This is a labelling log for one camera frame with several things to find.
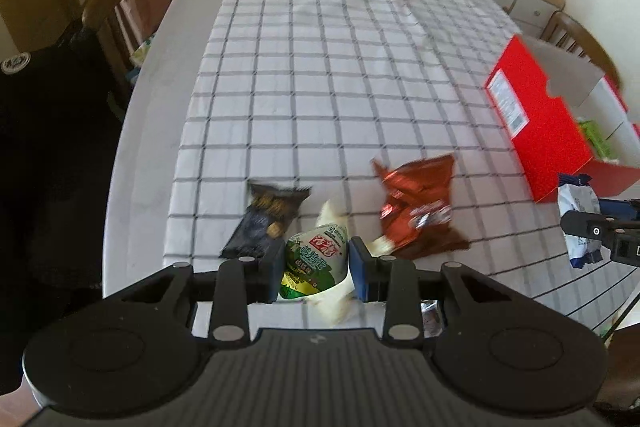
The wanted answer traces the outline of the dark blue snack packet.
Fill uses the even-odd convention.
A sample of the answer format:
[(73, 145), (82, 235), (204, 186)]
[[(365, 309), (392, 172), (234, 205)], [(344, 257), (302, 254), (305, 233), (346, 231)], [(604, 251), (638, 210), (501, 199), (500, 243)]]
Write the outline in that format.
[(262, 257), (297, 217), (310, 187), (282, 187), (254, 180), (247, 182), (250, 205), (221, 251), (224, 259)]

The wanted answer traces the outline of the right wooden chair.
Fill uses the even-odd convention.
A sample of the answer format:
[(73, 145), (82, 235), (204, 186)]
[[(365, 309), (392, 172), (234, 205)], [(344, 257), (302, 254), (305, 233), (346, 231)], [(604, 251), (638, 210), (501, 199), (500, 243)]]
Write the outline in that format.
[(590, 32), (577, 20), (562, 11), (555, 11), (540, 36), (542, 41), (552, 44), (567, 53), (584, 58), (598, 66), (616, 89), (622, 87), (620, 74), (612, 58)]

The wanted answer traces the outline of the green white snack packet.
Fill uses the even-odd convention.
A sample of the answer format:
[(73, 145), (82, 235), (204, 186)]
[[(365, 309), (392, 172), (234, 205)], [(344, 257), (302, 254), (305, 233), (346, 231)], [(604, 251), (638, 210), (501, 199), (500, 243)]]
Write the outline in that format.
[(368, 325), (367, 311), (356, 297), (348, 265), (348, 217), (332, 200), (321, 207), (314, 226), (285, 244), (280, 297), (305, 303), (316, 329), (353, 329)]

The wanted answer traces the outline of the wooden chair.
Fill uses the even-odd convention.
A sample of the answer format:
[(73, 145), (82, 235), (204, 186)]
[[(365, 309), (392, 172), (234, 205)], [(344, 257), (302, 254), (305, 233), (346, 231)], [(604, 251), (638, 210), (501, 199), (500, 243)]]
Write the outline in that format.
[(540, 36), (542, 41), (552, 44), (567, 53), (584, 58), (598, 66), (616, 89), (622, 87), (620, 74), (612, 58), (590, 32), (577, 20), (562, 11), (555, 11)]
[(116, 84), (129, 100), (156, 31), (142, 39), (127, 0), (86, 0), (81, 21), (82, 29), (98, 38)]

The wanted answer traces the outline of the left wooden chair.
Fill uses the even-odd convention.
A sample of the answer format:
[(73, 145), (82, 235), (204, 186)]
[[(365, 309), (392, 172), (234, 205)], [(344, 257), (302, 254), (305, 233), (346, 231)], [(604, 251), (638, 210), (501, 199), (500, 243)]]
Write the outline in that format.
[(129, 100), (156, 31), (142, 39), (127, 0), (86, 0), (81, 21), (82, 29), (98, 38), (116, 84)]

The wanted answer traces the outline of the white blue snack packet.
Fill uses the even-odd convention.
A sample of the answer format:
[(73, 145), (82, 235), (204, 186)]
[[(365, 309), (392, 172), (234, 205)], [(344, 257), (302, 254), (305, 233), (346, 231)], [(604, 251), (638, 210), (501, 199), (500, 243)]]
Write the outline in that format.
[(600, 202), (586, 174), (573, 176), (560, 173), (558, 207), (561, 229), (565, 239), (568, 260), (573, 269), (600, 262), (602, 257), (602, 230), (593, 233), (589, 221), (600, 216)]

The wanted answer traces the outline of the red cardboard box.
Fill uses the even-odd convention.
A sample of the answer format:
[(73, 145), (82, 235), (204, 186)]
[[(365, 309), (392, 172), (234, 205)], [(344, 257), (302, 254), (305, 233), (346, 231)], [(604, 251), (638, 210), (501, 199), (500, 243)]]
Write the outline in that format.
[(560, 174), (586, 174), (600, 197), (639, 182), (639, 126), (600, 68), (515, 35), (485, 83), (534, 202), (552, 202)]

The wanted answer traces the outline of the white black-checked tablecloth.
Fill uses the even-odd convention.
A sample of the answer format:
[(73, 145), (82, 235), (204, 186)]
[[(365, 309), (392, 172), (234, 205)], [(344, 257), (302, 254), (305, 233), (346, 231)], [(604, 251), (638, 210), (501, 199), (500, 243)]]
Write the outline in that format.
[(605, 332), (638, 284), (602, 261), (574, 270), (558, 210), (530, 196), (484, 83), (515, 25), (491, 0), (222, 0), (186, 111), (163, 260), (216, 269), (250, 181), (308, 188), (291, 225), (330, 202), (381, 233), (396, 167), (450, 154), (452, 259)]

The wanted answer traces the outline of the brown red snack packet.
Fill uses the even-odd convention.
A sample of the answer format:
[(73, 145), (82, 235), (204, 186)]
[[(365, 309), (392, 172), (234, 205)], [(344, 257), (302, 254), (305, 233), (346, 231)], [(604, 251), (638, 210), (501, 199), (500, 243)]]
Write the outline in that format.
[(451, 224), (454, 156), (410, 161), (396, 169), (374, 160), (372, 167), (386, 192), (382, 236), (369, 244), (372, 256), (414, 260), (470, 248), (469, 239)]

